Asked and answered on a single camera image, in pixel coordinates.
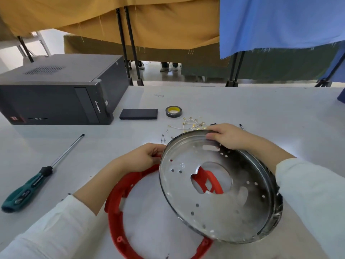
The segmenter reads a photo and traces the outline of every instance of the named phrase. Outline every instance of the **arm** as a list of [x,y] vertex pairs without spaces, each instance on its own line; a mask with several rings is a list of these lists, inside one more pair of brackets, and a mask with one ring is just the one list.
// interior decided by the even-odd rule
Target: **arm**
[[115,184],[129,172],[158,164],[165,145],[145,144],[107,164],[88,183],[17,236],[1,259],[69,259],[89,231]]
[[345,178],[295,158],[274,143],[240,128],[209,126],[206,138],[259,158],[275,175],[279,192],[331,259],[345,255]]

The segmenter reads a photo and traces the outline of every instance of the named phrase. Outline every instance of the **person's left hand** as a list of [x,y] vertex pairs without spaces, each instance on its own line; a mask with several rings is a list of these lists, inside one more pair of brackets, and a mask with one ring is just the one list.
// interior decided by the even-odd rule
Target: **person's left hand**
[[147,143],[117,159],[126,172],[142,172],[159,164],[160,157],[158,156],[162,155],[165,147],[164,144]]

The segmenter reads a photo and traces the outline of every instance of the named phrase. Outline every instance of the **screwdriver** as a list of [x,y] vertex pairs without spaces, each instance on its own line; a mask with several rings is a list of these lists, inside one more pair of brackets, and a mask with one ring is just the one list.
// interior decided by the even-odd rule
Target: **screwdriver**
[[42,167],[41,170],[28,180],[23,186],[12,192],[4,201],[1,210],[5,213],[13,213],[21,210],[34,196],[34,192],[41,188],[43,182],[53,174],[53,166],[63,158],[68,151],[85,135],[82,134],[66,151],[63,152],[50,166]]

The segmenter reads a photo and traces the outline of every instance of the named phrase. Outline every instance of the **white tabletop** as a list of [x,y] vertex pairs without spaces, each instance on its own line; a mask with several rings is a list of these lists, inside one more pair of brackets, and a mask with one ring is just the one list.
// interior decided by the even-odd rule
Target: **white tabletop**
[[[105,164],[146,142],[167,142],[182,127],[182,117],[207,124],[229,122],[264,136],[293,155],[345,176],[345,104],[342,88],[129,87],[110,126],[13,126],[0,116],[0,201],[50,165],[80,134],[83,138],[60,162],[33,202],[19,213],[0,213],[0,250],[73,193]],[[179,118],[165,109],[178,105]],[[121,121],[123,108],[157,108],[155,121]],[[190,258],[201,237],[171,211],[157,174],[133,188],[124,207],[125,231],[144,258]],[[205,258],[326,258],[294,211],[284,203],[282,220],[265,239],[244,245],[213,244]],[[115,258],[106,214],[75,258]]]

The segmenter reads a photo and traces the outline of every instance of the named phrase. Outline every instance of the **screwdriver shaft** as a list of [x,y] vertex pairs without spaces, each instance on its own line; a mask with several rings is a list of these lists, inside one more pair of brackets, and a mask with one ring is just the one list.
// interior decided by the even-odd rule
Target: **screwdriver shaft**
[[70,147],[68,147],[67,150],[64,151],[63,154],[60,155],[60,156],[51,164],[51,167],[53,167],[58,161],[60,161],[61,158],[63,158],[63,157],[67,154],[67,152],[68,152],[68,151],[69,151],[69,150],[70,150],[80,139],[82,139],[84,136],[85,136],[84,134],[82,134],[81,136],[79,136],[79,138],[78,138]]

